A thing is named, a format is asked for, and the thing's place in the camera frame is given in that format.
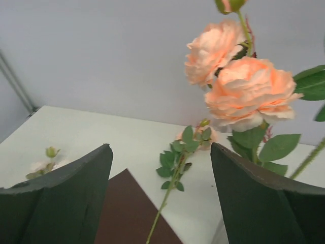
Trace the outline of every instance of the small flower bud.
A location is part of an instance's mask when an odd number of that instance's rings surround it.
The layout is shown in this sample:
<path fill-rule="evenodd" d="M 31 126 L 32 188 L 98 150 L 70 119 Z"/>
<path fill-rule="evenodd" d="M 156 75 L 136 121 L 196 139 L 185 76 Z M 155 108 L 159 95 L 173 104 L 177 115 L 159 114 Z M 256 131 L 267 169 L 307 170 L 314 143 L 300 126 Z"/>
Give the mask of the small flower bud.
<path fill-rule="evenodd" d="M 55 149 L 53 146 L 45 149 L 45 154 L 46 156 L 48 156 L 49 158 L 54 158 L 58 153 L 59 153 L 60 149 Z"/>
<path fill-rule="evenodd" d="M 247 0 L 214 0 L 221 14 L 237 12 L 247 2 Z"/>
<path fill-rule="evenodd" d="M 200 127 L 208 126 L 210 124 L 210 121 L 205 118 L 204 120 L 201 121 Z"/>

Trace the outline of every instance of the artificial flower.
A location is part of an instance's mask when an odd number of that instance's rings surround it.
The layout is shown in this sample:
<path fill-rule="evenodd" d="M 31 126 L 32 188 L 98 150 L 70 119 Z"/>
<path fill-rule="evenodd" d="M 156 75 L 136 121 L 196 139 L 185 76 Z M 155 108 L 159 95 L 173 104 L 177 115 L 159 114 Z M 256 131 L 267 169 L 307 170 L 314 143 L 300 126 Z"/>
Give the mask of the artificial flower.
<path fill-rule="evenodd" d="M 247 2 L 247 0 L 214 0 L 221 14 L 237 12 Z"/>
<path fill-rule="evenodd" d="M 211 127 L 211 126 L 204 126 L 204 127 L 200 127 L 198 126 L 194 132 L 194 138 L 193 140 L 194 141 L 197 141 L 197 137 L 196 137 L 196 134 L 199 133 L 199 134 L 202 134 L 207 128 L 210 128 L 211 129 L 211 136 L 210 136 L 210 139 L 207 141 L 208 143 L 203 143 L 199 146 L 198 150 L 209 150 L 211 148 L 211 144 L 213 142 L 217 142 L 217 132 Z M 176 140 L 181 140 L 182 139 L 182 132 L 179 133 L 177 136 L 176 136 Z"/>
<path fill-rule="evenodd" d="M 65 166 L 65 165 L 67 165 L 67 164 L 69 164 L 69 163 L 71 163 L 70 160 L 68 160 L 68 159 L 64 159 L 64 160 L 62 160 L 62 161 L 56 163 L 56 164 L 53 166 L 53 170 L 58 169 L 58 168 L 61 168 L 61 167 Z"/>
<path fill-rule="evenodd" d="M 189 83 L 201 87 L 212 84 L 217 69 L 226 66 L 243 49 L 240 44 L 244 41 L 240 24 L 233 20 L 209 24 L 187 45 L 190 54 L 186 56 L 185 74 Z"/>
<path fill-rule="evenodd" d="M 243 57 L 222 69 L 205 100 L 218 125 L 243 132 L 264 120 L 293 119 L 289 103 L 302 97 L 294 94 L 295 87 L 290 72 L 276 70 L 266 59 Z"/>

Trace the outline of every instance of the white flower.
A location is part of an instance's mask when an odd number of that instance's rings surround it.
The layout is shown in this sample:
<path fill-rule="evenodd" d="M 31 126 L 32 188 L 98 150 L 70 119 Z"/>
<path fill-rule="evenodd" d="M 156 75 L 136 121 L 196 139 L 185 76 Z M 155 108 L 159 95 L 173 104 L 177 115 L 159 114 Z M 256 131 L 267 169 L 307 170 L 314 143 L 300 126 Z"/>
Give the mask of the white flower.
<path fill-rule="evenodd" d="M 58 168 L 60 168 L 60 167 L 62 167 L 62 166 L 65 166 L 65 165 L 67 165 L 67 164 L 69 164 L 69 163 L 71 163 L 70 160 L 68 160 L 68 159 L 64 159 L 64 160 L 62 160 L 62 161 L 56 163 L 56 164 L 54 165 L 54 167 L 53 167 L 53 170 L 58 169 Z"/>
<path fill-rule="evenodd" d="M 48 163 L 49 162 L 47 162 L 47 161 L 39 161 L 39 162 L 32 163 L 30 166 L 30 170 L 32 172 L 37 172 L 41 169 L 44 169 L 46 167 L 46 165 L 48 165 Z"/>

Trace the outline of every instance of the rose bud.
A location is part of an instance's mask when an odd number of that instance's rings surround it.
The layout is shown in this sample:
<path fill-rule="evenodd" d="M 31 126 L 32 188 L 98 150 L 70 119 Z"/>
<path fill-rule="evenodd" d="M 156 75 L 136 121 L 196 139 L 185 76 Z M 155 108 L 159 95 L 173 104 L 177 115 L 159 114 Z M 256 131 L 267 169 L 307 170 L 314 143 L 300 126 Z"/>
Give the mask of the rose bud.
<path fill-rule="evenodd" d="M 221 14 L 237 12 L 247 0 L 214 0 Z"/>

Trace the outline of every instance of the brown board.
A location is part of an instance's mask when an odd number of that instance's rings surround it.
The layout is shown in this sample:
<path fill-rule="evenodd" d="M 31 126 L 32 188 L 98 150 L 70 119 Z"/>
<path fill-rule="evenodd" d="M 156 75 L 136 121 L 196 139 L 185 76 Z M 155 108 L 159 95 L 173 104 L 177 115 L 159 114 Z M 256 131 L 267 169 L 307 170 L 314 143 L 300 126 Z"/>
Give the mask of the brown board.
<path fill-rule="evenodd" d="M 153 203 L 125 169 L 109 180 L 95 244 L 145 244 L 156 214 Z M 182 244 L 162 216 L 150 243 Z"/>

